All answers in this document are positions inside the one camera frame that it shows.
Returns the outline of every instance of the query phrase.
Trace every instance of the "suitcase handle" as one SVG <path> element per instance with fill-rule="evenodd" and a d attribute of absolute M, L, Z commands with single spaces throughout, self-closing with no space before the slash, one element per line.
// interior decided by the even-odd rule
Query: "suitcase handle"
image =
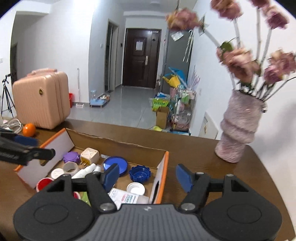
<path fill-rule="evenodd" d="M 57 69 L 50 69 L 50 68 L 44 68 L 44 69 L 37 69 L 37 70 L 33 70 L 31 73 L 27 74 L 27 76 L 32 76 L 32 75 L 36 75 L 42 72 L 57 72 Z"/>

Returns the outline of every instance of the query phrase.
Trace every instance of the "tiled floor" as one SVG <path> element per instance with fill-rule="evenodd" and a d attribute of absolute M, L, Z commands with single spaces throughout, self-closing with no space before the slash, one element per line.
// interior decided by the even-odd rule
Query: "tiled floor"
<path fill-rule="evenodd" d="M 104 107 L 73 106 L 68 119 L 149 129 L 155 126 L 156 120 L 149 102 L 153 96 L 152 89 L 121 86 L 110 94 L 110 101 Z"/>

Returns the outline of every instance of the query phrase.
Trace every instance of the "gray cabinet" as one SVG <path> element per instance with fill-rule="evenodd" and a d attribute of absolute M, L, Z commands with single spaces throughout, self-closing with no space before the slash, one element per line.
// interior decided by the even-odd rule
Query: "gray cabinet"
<path fill-rule="evenodd" d="M 184 62 L 183 62 L 183 58 L 187 48 L 187 43 L 188 43 L 190 33 L 188 31 L 182 31 L 184 36 L 181 37 L 179 40 L 174 41 L 172 38 L 172 34 L 176 32 L 177 31 L 168 30 L 166 34 L 162 76 L 168 73 L 171 73 L 171 71 L 169 70 L 169 67 L 172 67 L 172 68 L 182 70 L 185 75 L 185 78 L 187 79 L 191 56 L 189 57 L 188 63 L 186 62 L 187 57 Z M 162 79 L 161 90 L 165 94 L 170 93 L 170 86 L 166 83 L 164 79 Z"/>

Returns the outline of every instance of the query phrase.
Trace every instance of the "black circular disc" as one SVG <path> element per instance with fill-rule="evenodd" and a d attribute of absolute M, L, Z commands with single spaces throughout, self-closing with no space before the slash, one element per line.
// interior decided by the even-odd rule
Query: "black circular disc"
<path fill-rule="evenodd" d="M 282 217 L 273 204 L 245 192 L 210 202 L 202 210 L 202 223 L 220 240 L 266 241 L 275 239 Z"/>
<path fill-rule="evenodd" d="M 34 197 L 14 215 L 15 229 L 25 240 L 72 240 L 93 222 L 91 207 L 71 195 L 54 192 Z"/>

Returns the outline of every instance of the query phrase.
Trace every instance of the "wooden table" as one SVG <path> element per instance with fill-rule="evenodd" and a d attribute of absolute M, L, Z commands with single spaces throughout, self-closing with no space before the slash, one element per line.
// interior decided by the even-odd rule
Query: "wooden table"
<path fill-rule="evenodd" d="M 175 177 L 175 167 L 179 163 L 183 163 L 193 172 L 205 172 L 213 178 L 223 178 L 224 175 L 233 173 L 279 208 L 283 216 L 283 225 L 276 241 L 292 240 L 295 237 L 291 219 L 275 184 L 249 146 L 246 147 L 242 160 L 237 164 L 231 164 L 214 154 L 218 142 L 216 140 L 79 120 L 68 120 L 52 131 L 38 130 L 36 137 L 43 143 L 63 127 L 119 142 L 169 151 L 163 203 L 179 204 L 185 197 Z M 19 240 L 12 224 L 13 213 L 35 192 L 19 184 L 20 180 L 12 171 L 14 167 L 15 165 L 0 162 L 0 231 L 8 240 L 13 241 Z M 214 193 L 209 199 L 213 200 L 218 195 Z"/>

